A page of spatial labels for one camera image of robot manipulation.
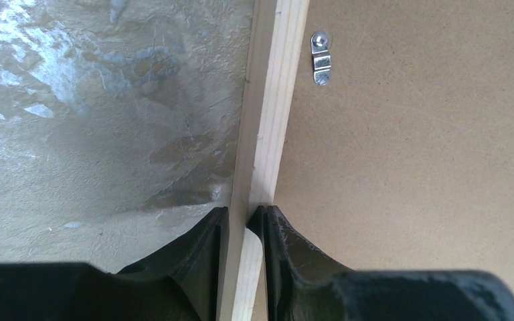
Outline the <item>light wooden picture frame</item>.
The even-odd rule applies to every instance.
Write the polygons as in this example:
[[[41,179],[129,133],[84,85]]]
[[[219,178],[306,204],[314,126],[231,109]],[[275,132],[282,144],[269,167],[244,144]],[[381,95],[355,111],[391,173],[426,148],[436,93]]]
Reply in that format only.
[[[308,9],[308,1],[254,4],[218,320],[252,317],[263,250],[246,224],[259,205],[274,200]]]

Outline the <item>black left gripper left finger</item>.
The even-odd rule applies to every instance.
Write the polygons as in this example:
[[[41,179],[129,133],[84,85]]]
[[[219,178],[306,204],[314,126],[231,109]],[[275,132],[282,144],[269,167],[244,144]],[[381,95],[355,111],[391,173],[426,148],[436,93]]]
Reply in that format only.
[[[228,210],[115,274],[82,262],[0,263],[0,320],[215,320]]]

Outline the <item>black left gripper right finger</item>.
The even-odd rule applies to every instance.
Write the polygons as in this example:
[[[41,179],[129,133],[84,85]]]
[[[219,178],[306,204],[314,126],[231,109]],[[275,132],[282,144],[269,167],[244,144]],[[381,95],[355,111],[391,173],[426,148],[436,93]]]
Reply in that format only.
[[[276,206],[248,222],[264,246],[269,320],[514,320],[514,295],[477,270],[353,270]]]

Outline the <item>brown cardboard backing board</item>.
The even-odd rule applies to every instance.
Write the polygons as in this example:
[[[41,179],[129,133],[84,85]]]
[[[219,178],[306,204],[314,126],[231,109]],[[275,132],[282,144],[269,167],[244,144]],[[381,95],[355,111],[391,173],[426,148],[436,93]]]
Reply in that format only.
[[[311,1],[274,202],[351,268],[514,291],[514,1]]]

